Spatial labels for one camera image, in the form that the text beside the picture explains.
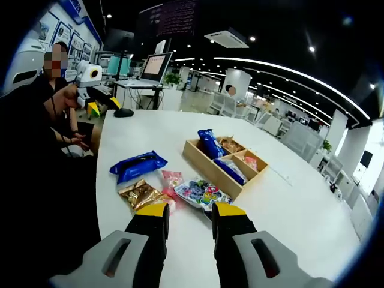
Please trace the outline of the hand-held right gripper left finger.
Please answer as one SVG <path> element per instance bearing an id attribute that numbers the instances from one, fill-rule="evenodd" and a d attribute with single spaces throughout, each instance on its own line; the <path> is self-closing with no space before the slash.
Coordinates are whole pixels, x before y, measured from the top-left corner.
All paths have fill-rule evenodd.
<path id="1" fill-rule="evenodd" d="M 51 287 L 158 287 L 166 259 L 170 206 L 139 210 L 124 231 L 116 230 L 89 249 L 82 264 L 49 280 Z"/>

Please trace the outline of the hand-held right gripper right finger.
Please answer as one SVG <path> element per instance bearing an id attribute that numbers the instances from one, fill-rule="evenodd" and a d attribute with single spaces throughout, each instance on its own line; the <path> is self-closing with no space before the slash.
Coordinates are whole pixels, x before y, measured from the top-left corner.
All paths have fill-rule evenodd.
<path id="1" fill-rule="evenodd" d="M 266 231 L 256 230 L 237 206 L 212 206 L 214 258 L 221 287 L 332 287 L 298 265 L 297 255 Z"/>

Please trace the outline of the person's left hand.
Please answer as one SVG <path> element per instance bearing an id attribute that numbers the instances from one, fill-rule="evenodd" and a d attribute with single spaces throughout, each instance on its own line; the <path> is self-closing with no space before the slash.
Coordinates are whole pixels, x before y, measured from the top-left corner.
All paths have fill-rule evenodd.
<path id="1" fill-rule="evenodd" d="M 67 85 L 58 91 L 59 95 L 59 106 L 62 110 L 67 108 L 77 108 L 79 106 L 77 102 L 77 86 L 75 84 Z"/>

